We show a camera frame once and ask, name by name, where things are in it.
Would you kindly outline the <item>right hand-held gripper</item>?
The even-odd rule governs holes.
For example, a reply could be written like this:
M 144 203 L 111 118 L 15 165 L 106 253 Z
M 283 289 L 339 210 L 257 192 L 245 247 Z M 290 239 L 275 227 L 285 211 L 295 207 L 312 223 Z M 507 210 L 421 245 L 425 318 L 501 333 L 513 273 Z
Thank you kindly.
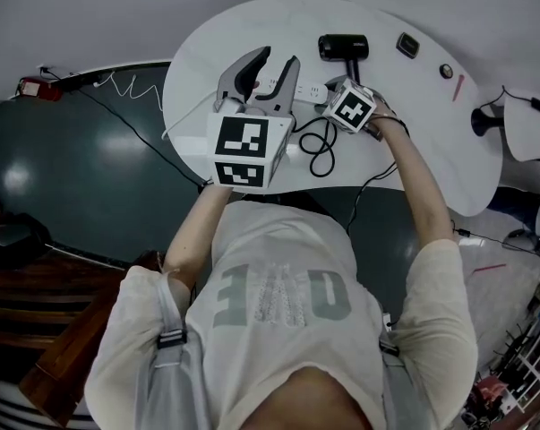
M 369 124 L 377 105 L 375 90 L 354 80 L 339 76 L 325 84 L 328 99 L 321 115 L 347 133 L 365 131 L 377 135 L 378 129 Z

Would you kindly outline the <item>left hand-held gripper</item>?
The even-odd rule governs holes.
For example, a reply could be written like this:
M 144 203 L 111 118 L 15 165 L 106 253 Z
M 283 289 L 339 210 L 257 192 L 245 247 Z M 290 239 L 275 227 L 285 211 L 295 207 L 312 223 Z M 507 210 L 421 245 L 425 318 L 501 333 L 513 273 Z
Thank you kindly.
M 301 63 L 292 56 L 273 91 L 255 94 L 271 47 L 237 59 L 219 77 L 217 101 L 207 121 L 207 160 L 214 185 L 266 190 L 285 156 L 295 118 L 292 105 Z

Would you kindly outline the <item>white power strip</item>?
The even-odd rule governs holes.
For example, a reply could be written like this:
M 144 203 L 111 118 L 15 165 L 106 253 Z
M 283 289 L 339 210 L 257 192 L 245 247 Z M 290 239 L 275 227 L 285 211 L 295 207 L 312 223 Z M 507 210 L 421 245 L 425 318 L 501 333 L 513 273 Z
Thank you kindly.
M 277 85 L 277 76 L 260 73 L 256 80 L 256 87 L 253 89 L 253 93 L 268 95 L 275 90 Z M 329 90 L 324 84 L 309 82 L 303 78 L 299 78 L 296 83 L 294 99 L 304 103 L 322 105 L 327 102 L 328 93 Z

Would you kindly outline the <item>person's left forearm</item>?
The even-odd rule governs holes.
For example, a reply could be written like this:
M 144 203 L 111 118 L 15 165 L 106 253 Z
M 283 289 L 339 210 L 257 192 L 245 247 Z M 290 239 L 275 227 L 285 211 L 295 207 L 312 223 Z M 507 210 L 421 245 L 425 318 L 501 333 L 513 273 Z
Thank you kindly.
M 233 190 L 206 186 L 170 243 L 163 271 L 192 290 L 210 253 L 220 218 Z

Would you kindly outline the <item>person's right forearm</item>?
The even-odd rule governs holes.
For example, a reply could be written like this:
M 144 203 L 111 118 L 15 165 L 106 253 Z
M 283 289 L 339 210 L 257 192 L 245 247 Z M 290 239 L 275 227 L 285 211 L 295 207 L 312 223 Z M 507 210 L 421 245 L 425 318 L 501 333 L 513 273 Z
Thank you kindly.
M 395 159 L 420 246 L 453 240 L 448 207 L 431 170 L 397 116 L 382 102 L 371 116 Z

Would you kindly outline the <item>black hair dryer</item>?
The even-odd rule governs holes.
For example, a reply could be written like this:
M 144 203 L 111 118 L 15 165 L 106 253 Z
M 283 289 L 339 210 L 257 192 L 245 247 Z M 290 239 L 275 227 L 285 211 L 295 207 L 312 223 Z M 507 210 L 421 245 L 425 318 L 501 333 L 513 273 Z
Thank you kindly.
M 322 61 L 343 62 L 347 77 L 361 83 L 359 62 L 369 57 L 370 48 L 365 35 L 325 34 L 318 38 L 318 51 Z

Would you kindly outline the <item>small black rectangular box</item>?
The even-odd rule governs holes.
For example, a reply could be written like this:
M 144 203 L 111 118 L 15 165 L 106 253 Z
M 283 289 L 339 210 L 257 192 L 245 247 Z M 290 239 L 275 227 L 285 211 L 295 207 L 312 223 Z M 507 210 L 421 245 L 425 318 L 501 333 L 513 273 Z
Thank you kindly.
M 420 50 L 420 43 L 410 34 L 402 32 L 398 37 L 396 49 L 403 56 L 415 59 Z

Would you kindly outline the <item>black round-base device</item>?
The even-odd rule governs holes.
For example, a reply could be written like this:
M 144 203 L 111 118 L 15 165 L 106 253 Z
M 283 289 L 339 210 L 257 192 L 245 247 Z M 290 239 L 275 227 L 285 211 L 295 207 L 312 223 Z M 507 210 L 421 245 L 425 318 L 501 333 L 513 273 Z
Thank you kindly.
M 491 113 L 485 113 L 480 107 L 475 108 L 470 117 L 470 124 L 477 137 L 483 137 L 492 129 L 503 129 L 504 107 L 489 106 Z

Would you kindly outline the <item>white curved platform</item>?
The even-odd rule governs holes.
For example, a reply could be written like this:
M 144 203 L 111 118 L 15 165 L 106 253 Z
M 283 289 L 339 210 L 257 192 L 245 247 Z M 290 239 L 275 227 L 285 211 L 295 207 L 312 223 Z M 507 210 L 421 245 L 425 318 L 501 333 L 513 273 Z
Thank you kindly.
M 512 156 L 521 162 L 540 159 L 540 111 L 530 105 L 531 99 L 540 101 L 540 93 L 507 89 L 504 100 L 506 140 Z

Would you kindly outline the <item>person's white printed shirt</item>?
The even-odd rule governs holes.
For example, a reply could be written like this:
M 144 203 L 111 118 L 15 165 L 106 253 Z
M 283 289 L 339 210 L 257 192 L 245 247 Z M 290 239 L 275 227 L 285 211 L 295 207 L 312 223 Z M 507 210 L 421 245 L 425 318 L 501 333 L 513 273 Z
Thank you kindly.
M 373 430 L 386 430 L 381 307 L 357 281 L 350 241 L 335 220 L 274 204 L 229 204 L 196 298 L 158 272 L 132 267 L 85 385 L 101 430 L 135 428 L 137 375 L 164 330 L 162 306 L 199 338 L 206 406 L 218 430 L 236 430 L 303 367 L 333 376 Z M 429 409 L 428 430 L 443 430 L 471 390 L 478 356 L 454 241 L 431 242 L 417 254 L 390 339 Z

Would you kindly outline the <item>red fire extinguisher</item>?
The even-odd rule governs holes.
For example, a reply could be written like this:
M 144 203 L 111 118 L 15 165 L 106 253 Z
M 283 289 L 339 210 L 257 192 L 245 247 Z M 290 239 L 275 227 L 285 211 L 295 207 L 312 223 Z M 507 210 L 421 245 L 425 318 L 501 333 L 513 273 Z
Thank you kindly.
M 39 77 L 22 77 L 17 85 L 16 97 L 42 99 L 56 102 L 64 95 L 57 82 Z

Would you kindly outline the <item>person's chin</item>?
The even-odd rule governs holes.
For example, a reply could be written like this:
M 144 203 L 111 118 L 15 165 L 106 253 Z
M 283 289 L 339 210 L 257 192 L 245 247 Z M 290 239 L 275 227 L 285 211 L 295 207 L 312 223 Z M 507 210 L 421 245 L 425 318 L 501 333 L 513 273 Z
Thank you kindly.
M 336 379 L 316 367 L 303 367 L 273 391 L 240 430 L 373 430 L 373 427 Z

